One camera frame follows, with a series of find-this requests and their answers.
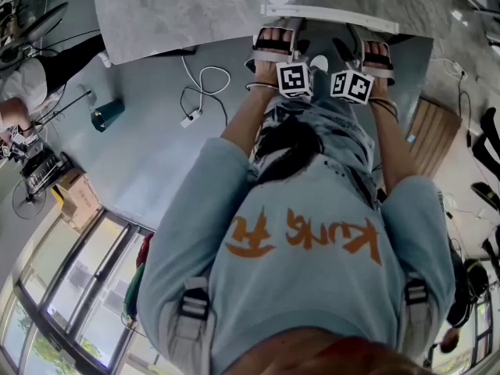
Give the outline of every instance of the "light blue sweatshirt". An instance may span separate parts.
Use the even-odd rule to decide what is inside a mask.
[[[455,281],[432,181],[403,180],[379,211],[353,187],[335,154],[320,154],[298,175],[252,190],[248,169],[238,146],[208,140],[163,218],[138,306],[155,347],[163,306],[210,266],[215,375],[260,341],[296,327],[395,348],[410,272],[427,282],[444,321]]]

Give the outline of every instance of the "backpack strap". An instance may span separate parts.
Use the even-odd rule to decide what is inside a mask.
[[[438,308],[418,274],[409,275],[403,295],[398,332],[398,351],[417,361],[434,343],[440,323]]]
[[[210,373],[215,314],[210,309],[208,286],[206,277],[187,279],[172,318],[175,326],[169,337],[169,357],[185,373]]]
[[[409,321],[414,326],[424,323],[427,318],[429,292],[423,280],[415,278],[406,284],[405,302],[408,307]]]

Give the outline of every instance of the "wooden panel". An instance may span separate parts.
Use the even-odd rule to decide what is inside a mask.
[[[456,114],[427,100],[420,99],[408,139],[419,175],[434,177],[443,163],[462,120]]]

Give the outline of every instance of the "window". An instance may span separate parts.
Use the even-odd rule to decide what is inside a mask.
[[[110,212],[82,234],[60,218],[54,222],[17,280],[0,322],[0,349],[17,373],[137,370],[124,362],[132,330],[122,312],[146,234]]]
[[[490,301],[489,292],[478,301],[469,321],[460,331],[460,342],[455,351],[442,354],[439,347],[430,351],[428,357],[435,373],[461,375],[491,354],[493,325]],[[449,327],[446,323],[441,328],[436,343],[442,341]]]
[[[122,259],[102,287],[91,308],[77,340],[90,341],[99,351],[95,357],[108,366],[120,338],[125,331],[122,321],[123,302],[128,284],[135,275],[135,259],[142,245],[142,236],[137,235],[130,242]]]
[[[124,227],[124,223],[103,218],[89,235],[77,261],[60,284],[47,311],[65,330],[73,323],[79,305],[108,251],[123,237]]]
[[[23,306],[15,300],[8,313],[2,346],[15,366],[19,366],[24,341],[31,327],[31,319]]]
[[[62,219],[58,219],[45,235],[34,258],[23,271],[23,284],[31,298],[39,303],[80,234]]]
[[[142,334],[141,325],[137,327],[134,339],[128,349],[125,364],[120,375],[149,375],[152,373],[168,373],[168,375],[182,375],[182,372],[171,362],[166,361],[151,346],[149,340]]]

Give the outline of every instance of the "gray table top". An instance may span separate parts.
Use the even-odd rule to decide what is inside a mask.
[[[267,0],[95,0],[111,60],[126,63],[177,48],[255,34]],[[444,38],[451,0],[290,0],[390,20],[403,34]]]

